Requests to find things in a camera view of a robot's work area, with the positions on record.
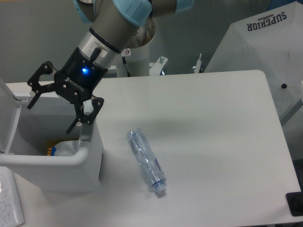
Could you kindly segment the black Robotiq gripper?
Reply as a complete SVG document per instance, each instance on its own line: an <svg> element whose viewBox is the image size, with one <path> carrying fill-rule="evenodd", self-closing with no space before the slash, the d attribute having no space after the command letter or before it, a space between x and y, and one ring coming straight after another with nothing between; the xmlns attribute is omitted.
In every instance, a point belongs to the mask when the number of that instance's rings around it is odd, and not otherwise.
<svg viewBox="0 0 303 227"><path fill-rule="evenodd" d="M27 81L33 93L27 108L31 109L42 94L55 91L57 95L74 104L76 118L67 129L67 134L78 123L91 125L104 104L103 98L92 96L93 90L108 71L95 62L100 53L101 49L97 47L90 57L86 57L77 47L59 71L50 61L44 62ZM55 74L54 82L41 85L40 78L50 74ZM87 113L84 111L83 102L86 100L91 102L90 107L92 107L92 111Z"/></svg>

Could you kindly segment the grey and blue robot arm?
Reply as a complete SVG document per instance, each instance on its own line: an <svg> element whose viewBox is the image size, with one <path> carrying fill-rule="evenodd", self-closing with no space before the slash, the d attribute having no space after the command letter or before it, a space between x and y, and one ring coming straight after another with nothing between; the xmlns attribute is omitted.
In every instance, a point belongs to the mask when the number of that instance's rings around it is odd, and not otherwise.
<svg viewBox="0 0 303 227"><path fill-rule="evenodd" d="M147 19L179 13L193 6L191 0L77 0L75 7L92 24L67 62L56 70L44 62L27 81L31 109L44 93L55 92L74 105L76 117L69 127L91 125L104 99L93 90Z"/></svg>

